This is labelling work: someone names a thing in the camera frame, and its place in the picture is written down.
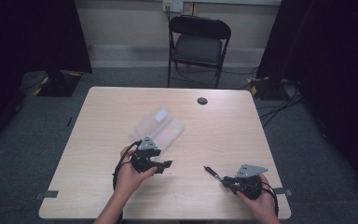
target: white wall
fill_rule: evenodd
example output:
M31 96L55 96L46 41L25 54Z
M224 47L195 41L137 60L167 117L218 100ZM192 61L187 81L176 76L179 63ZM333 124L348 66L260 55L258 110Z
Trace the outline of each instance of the white wall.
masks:
M88 45L168 46L168 19L161 1L77 0ZM193 4L184 3L183 14ZM196 3L196 15L226 22L231 48L263 49L279 6Z

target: chair seat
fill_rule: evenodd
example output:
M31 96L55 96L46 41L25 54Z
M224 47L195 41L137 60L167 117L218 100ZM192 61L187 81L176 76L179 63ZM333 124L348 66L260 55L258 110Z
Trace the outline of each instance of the chair seat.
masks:
M180 35L172 58L191 62L219 64L223 43L220 39Z

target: pen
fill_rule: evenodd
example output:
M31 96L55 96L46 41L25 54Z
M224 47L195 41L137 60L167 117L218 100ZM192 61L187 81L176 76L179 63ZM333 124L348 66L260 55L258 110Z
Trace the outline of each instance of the pen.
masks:
M206 170L206 172L208 172L210 175L212 175L213 177L217 178L219 181L222 180L222 178L220 177L220 175L218 175L213 169L211 169L211 167L209 166L204 166L204 169Z

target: person's right hand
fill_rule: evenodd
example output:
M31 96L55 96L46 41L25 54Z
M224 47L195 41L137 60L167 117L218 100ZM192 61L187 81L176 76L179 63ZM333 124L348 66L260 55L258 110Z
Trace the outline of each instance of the person's right hand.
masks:
M263 174L260 174L261 182L269 183L266 177ZM264 189L269 189L269 186L262 184ZM274 209L274 199L272 196L265 192L261 191L261 195L254 201L250 200L246 195L237 191L237 195L241 198L241 200L246 203L254 217L262 224L275 224L280 223L278 218L275 215Z

